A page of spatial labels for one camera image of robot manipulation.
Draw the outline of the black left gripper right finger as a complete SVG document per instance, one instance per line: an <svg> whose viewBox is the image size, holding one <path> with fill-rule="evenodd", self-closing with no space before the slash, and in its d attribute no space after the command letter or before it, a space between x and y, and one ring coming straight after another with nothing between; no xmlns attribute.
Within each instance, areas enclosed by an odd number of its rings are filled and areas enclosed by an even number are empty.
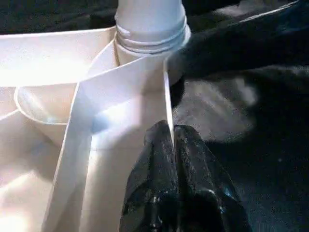
<svg viewBox="0 0 309 232"><path fill-rule="evenodd" d="M182 232L250 232L229 174L191 126L175 126Z"/></svg>

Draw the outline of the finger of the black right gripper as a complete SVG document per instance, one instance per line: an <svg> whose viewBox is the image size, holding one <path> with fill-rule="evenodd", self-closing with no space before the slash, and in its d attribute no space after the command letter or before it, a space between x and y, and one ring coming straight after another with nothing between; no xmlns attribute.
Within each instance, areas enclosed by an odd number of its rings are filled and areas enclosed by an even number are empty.
<svg viewBox="0 0 309 232"><path fill-rule="evenodd" d="M308 63L307 0L296 0L239 22L198 32L179 51L179 72L191 78L221 71Z"/></svg>

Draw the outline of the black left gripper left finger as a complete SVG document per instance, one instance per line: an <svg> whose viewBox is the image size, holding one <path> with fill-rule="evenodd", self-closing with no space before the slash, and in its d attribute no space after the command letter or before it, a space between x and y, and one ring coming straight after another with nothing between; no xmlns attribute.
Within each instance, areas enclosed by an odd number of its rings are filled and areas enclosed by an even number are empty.
<svg viewBox="0 0 309 232"><path fill-rule="evenodd" d="M170 129L166 121L159 121L146 131L143 149L127 179L120 231L175 232L179 206Z"/></svg>

